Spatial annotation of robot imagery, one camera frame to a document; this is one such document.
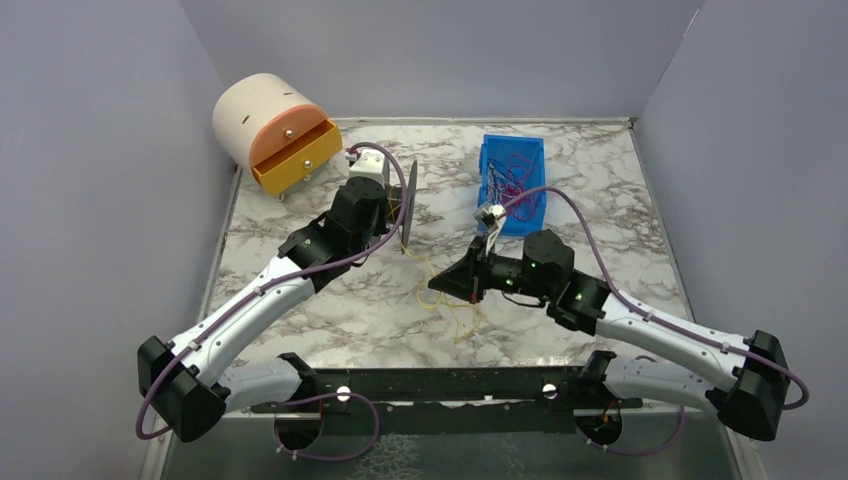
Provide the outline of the round mini drawer cabinet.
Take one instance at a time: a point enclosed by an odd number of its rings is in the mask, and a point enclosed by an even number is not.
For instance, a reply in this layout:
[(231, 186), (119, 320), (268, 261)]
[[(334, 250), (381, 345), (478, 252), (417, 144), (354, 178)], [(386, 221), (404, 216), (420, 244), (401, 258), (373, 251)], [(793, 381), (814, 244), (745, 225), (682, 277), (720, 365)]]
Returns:
[(257, 73), (230, 86), (212, 113), (216, 140), (269, 196), (310, 181), (342, 149), (323, 108), (282, 78)]

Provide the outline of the dark grey cable spool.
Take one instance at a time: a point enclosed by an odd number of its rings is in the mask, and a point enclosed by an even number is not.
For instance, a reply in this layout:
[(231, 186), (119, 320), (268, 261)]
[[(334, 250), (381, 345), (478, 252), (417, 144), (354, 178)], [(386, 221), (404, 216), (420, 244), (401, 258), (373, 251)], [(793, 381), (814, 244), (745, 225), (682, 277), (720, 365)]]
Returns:
[(394, 224), (399, 216), (400, 209), (406, 207), (406, 214), (403, 217), (402, 225), (398, 229), (400, 234), (401, 251), (404, 252), (408, 247), (410, 235), (412, 231), (412, 222), (415, 208), (415, 199), (417, 193), (417, 178), (418, 178), (418, 161), (414, 160), (407, 179), (407, 199), (403, 199), (403, 194), (400, 192), (400, 187), (389, 185), (385, 189), (385, 195), (388, 202), (388, 213), (386, 222), (388, 226)]

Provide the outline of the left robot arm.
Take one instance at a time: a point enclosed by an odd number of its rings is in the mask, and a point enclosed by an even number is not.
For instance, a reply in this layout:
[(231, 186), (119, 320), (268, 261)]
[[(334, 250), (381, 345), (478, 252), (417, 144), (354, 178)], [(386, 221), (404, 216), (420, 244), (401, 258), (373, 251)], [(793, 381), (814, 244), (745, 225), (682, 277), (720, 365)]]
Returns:
[(292, 232), (259, 275), (196, 326), (165, 342), (148, 338), (137, 351), (143, 402), (136, 419), (141, 439), (148, 409), (154, 409), (181, 441), (194, 441), (227, 413), (286, 401), (302, 376), (277, 357), (235, 367), (233, 360), (272, 323), (382, 245), (390, 210), (383, 185), (352, 177), (330, 209)]

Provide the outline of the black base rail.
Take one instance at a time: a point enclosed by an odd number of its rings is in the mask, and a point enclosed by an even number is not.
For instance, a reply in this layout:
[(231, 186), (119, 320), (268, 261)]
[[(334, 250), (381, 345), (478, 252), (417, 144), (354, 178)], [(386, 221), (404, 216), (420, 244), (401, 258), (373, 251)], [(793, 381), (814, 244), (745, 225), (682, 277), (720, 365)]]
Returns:
[(588, 416), (641, 407), (619, 400), (578, 366), (322, 368), (290, 400), (266, 400), (285, 432), (320, 427), (327, 435), (572, 433)]

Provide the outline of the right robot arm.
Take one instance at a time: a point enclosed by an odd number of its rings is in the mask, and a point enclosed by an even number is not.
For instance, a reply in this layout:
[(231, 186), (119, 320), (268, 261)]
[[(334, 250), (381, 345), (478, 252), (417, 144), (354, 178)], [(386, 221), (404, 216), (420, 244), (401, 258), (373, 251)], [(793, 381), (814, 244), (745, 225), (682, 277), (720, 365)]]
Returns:
[(432, 290), (468, 303), (489, 290), (537, 299), (561, 327), (624, 342), (661, 357), (650, 363), (596, 354), (589, 379), (620, 399), (654, 399), (716, 414), (731, 430), (759, 441), (775, 439), (789, 390), (788, 365), (774, 335), (744, 337), (691, 324), (612, 291), (606, 281), (574, 267), (574, 250), (550, 230), (523, 241), (519, 258), (491, 253), (485, 236), (429, 280)]

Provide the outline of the blue plastic bin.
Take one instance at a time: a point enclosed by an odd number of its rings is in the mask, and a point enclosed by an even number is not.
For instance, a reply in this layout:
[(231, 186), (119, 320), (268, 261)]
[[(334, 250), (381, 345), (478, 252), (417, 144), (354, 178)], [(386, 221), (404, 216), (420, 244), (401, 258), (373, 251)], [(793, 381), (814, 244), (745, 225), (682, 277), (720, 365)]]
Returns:
[[(544, 141), (536, 137), (484, 134), (478, 161), (478, 205), (505, 205), (519, 194), (547, 184)], [(502, 234), (524, 237), (544, 225), (547, 200), (537, 193), (508, 207)]]

